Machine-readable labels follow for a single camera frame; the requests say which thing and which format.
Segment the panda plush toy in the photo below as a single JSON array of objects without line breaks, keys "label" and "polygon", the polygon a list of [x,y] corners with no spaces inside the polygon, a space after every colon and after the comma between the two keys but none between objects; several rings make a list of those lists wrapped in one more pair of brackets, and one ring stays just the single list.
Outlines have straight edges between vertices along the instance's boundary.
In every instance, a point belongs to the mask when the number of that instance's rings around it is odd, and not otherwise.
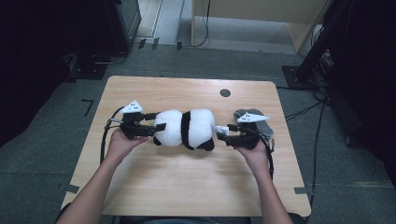
[{"label": "panda plush toy", "polygon": [[186,113],[177,110],[166,110],[157,114],[154,125],[166,123],[164,131],[154,135],[154,144],[177,147],[183,144],[186,148],[206,151],[213,150],[213,129],[215,117],[208,109],[193,109]]}]

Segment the gray carpet floor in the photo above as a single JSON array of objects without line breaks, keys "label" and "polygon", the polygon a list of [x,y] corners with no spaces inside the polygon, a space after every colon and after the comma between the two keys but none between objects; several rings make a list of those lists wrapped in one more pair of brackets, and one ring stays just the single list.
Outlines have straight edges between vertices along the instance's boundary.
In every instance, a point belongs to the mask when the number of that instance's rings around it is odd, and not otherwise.
[{"label": "gray carpet floor", "polygon": [[[194,77],[272,81],[287,87],[281,65],[302,55],[159,46],[133,47],[103,80],[62,83],[29,128],[0,148],[0,223],[53,223],[110,76]],[[312,91],[278,89],[285,115],[318,102]],[[87,116],[84,116],[94,100]],[[312,194],[320,106],[288,121],[305,186]],[[317,184],[309,223],[396,223],[396,191],[383,163],[365,148],[345,145],[332,105],[324,106],[318,138]],[[111,223],[104,217],[102,223]]]}]

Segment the black tape marking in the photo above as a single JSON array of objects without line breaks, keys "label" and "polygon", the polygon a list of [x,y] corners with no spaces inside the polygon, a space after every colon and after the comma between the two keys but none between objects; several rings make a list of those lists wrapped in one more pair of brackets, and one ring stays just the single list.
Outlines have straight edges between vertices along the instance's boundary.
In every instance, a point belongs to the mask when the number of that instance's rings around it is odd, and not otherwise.
[{"label": "black tape marking", "polygon": [[157,47],[158,47],[158,42],[159,42],[159,41],[160,41],[160,38],[159,38],[159,37],[157,37],[157,38],[154,39],[154,43],[152,43],[151,50],[157,49]]},{"label": "black tape marking", "polygon": [[74,186],[74,185],[69,185],[69,184],[61,184],[61,186],[59,186],[60,190],[64,190],[66,192],[70,192],[70,193],[78,193],[79,187]]},{"label": "black tape marking", "polygon": [[88,113],[90,113],[91,107],[93,105],[93,100],[86,100],[86,99],[82,99],[83,102],[91,102],[90,105],[88,106],[87,111],[84,114],[84,117],[87,117]]},{"label": "black tape marking", "polygon": [[294,193],[295,194],[307,194],[308,192],[306,191],[305,187],[300,187],[300,188],[294,188]]},{"label": "black tape marking", "polygon": [[142,49],[143,47],[145,47],[146,44],[146,39],[142,39],[139,43],[139,49]]},{"label": "black tape marking", "polygon": [[74,185],[68,185],[64,189],[64,191],[70,192],[70,193],[78,193],[79,187],[74,186]]},{"label": "black tape marking", "polygon": [[182,46],[182,43],[181,42],[177,42],[176,50],[181,50],[181,46]]}]

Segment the forearm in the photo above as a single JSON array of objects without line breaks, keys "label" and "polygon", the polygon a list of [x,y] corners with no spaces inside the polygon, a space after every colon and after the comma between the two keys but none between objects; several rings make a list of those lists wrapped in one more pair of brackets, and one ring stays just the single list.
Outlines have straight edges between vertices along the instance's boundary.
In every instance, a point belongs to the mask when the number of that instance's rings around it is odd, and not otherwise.
[{"label": "forearm", "polygon": [[262,205],[262,222],[264,224],[291,223],[288,212],[280,201],[274,183],[269,173],[255,175],[259,187],[260,202]]},{"label": "forearm", "polygon": [[57,223],[99,223],[107,191],[116,169],[115,162],[104,160]]}]

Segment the human hand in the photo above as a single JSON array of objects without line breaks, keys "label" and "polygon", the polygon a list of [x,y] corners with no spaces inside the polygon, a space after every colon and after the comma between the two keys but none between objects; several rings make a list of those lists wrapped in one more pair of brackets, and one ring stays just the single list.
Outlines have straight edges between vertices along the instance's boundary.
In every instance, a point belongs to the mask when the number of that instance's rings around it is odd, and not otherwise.
[{"label": "human hand", "polygon": [[111,134],[105,161],[112,161],[117,165],[120,165],[122,160],[128,156],[134,147],[137,147],[148,140],[148,137],[129,139],[125,136],[122,130],[118,128],[113,134]]},{"label": "human hand", "polygon": [[257,146],[251,150],[245,147],[236,147],[235,149],[245,157],[248,167],[256,177],[260,174],[268,174],[268,156],[262,140],[259,140]]}]

